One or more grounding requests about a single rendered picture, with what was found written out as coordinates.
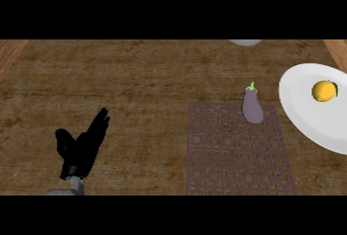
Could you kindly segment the pale grey round object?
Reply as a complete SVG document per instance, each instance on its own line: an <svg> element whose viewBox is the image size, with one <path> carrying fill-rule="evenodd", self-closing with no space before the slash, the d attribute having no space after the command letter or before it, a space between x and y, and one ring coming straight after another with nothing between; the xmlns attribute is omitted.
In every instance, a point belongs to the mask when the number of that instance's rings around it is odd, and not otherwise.
<svg viewBox="0 0 347 235"><path fill-rule="evenodd" d="M257 45L261 39L230 39L229 41L239 46L250 47L250 46Z"/></svg>

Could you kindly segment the yellow lemon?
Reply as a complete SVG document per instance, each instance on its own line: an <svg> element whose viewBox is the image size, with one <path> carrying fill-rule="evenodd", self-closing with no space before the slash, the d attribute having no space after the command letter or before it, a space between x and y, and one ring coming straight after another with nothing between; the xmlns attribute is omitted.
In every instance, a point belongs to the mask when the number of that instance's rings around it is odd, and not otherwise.
<svg viewBox="0 0 347 235"><path fill-rule="evenodd" d="M319 81L312 87L313 98L319 102L329 101L338 95L338 84L331 81Z"/></svg>

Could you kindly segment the brown lattice placemat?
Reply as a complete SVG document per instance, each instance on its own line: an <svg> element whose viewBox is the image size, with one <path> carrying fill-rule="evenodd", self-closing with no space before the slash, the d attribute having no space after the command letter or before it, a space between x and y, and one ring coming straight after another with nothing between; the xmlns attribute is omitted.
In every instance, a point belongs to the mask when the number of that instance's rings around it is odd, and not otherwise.
<svg viewBox="0 0 347 235"><path fill-rule="evenodd" d="M276 108L250 123L238 103L188 105L188 186L202 196L295 196Z"/></svg>

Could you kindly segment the white plate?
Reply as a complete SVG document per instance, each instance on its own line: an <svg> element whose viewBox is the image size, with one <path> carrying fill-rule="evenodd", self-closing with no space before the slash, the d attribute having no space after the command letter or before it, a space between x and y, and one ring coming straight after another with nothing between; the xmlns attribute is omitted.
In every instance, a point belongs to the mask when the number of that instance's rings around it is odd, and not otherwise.
<svg viewBox="0 0 347 235"><path fill-rule="evenodd" d="M319 81L338 85L338 95L326 102L312 95ZM329 151L347 155L347 73L317 63L298 64L285 71L278 90L297 129Z"/></svg>

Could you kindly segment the purple eggplant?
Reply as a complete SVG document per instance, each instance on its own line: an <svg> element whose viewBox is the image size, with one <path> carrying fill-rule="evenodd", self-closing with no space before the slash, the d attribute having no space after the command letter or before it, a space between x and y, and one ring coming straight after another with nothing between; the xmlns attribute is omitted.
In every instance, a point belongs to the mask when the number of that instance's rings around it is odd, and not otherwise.
<svg viewBox="0 0 347 235"><path fill-rule="evenodd" d="M250 123L258 124L263 121L264 114L261 105L257 101L255 83L250 83L250 85L245 87L241 110Z"/></svg>

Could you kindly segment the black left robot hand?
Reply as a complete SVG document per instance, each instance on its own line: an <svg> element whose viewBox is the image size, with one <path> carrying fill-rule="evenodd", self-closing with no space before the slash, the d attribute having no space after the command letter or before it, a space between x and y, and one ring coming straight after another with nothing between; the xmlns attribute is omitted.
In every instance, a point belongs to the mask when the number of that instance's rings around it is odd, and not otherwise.
<svg viewBox="0 0 347 235"><path fill-rule="evenodd" d="M56 130L58 154L62 157L61 179L77 176L84 179L92 171L99 148L108 130L108 110L100 109L90 127L74 139L66 129Z"/></svg>

